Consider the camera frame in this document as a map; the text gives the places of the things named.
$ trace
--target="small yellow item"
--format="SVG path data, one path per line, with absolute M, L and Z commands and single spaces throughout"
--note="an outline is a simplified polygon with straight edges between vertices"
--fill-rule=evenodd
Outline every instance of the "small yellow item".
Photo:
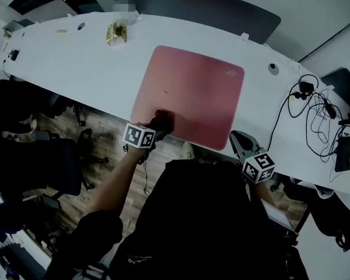
M 110 24 L 106 32 L 106 43 L 110 46 L 116 46 L 121 43 L 125 43 L 127 40 L 127 27 L 126 25 L 115 22 Z

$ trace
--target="person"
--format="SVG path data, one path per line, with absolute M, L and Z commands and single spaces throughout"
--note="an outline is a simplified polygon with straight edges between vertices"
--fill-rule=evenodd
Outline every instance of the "person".
M 101 279 L 289 279 L 286 247 L 260 201 L 273 204 L 272 198 L 264 184 L 251 184 L 249 200 L 241 167 L 229 162 L 167 163 L 134 232 L 122 240 L 119 217 L 143 154 L 129 147 L 94 193 L 44 279 L 89 279 L 97 271 L 103 271 Z M 307 279 L 301 264 L 303 277 L 292 279 Z

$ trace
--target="curved desk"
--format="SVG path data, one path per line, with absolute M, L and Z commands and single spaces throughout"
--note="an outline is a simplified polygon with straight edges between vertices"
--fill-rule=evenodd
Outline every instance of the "curved desk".
M 5 62 L 6 73 L 130 120 L 146 67 L 157 46 L 204 54 L 244 69 L 244 83 L 232 129 L 249 133 L 265 148 L 289 89 L 301 75 L 309 73 L 265 45 L 213 27 L 169 17 L 141 15 L 128 27 L 127 43 L 111 48 L 106 44 L 106 31 L 112 22 L 112 13 L 90 13 L 18 30 L 8 44 L 3 45 L 0 69 L 12 49 L 20 50 L 16 61 L 8 59 Z M 81 23 L 85 23 L 85 27 L 78 30 Z M 271 63 L 279 68 L 276 76 L 268 70 Z M 314 82 L 312 77 L 305 80 Z M 324 88 L 320 82 L 318 91 Z M 335 93 L 330 92 L 329 99 L 346 115 L 349 107 Z M 293 112 L 305 105 L 301 99 L 290 102 Z M 343 172 L 330 183 L 333 161 L 323 163 L 306 146 L 306 112 L 292 119 L 284 107 L 269 151 L 276 163 L 276 172 L 350 193 L 350 171 Z M 331 140 L 338 129 L 337 124 L 337 120 L 331 122 Z M 310 145 L 320 152 L 324 145 L 316 134 L 309 137 Z M 229 143 L 219 152 L 235 156 Z

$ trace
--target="pink mouse pad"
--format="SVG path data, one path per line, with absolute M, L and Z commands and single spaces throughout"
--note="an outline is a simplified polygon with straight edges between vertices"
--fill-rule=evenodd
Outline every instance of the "pink mouse pad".
M 146 69 L 131 121 L 149 123 L 156 110 L 171 111 L 173 136 L 221 150 L 228 140 L 243 79 L 244 70 L 237 65 L 160 45 Z

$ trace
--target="black sleeve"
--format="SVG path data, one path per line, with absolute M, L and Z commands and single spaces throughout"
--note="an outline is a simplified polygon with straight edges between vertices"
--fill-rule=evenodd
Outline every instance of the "black sleeve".
M 122 221 L 109 211 L 83 217 L 67 244 L 53 257 L 43 279 L 71 279 L 74 269 L 98 263 L 122 239 Z

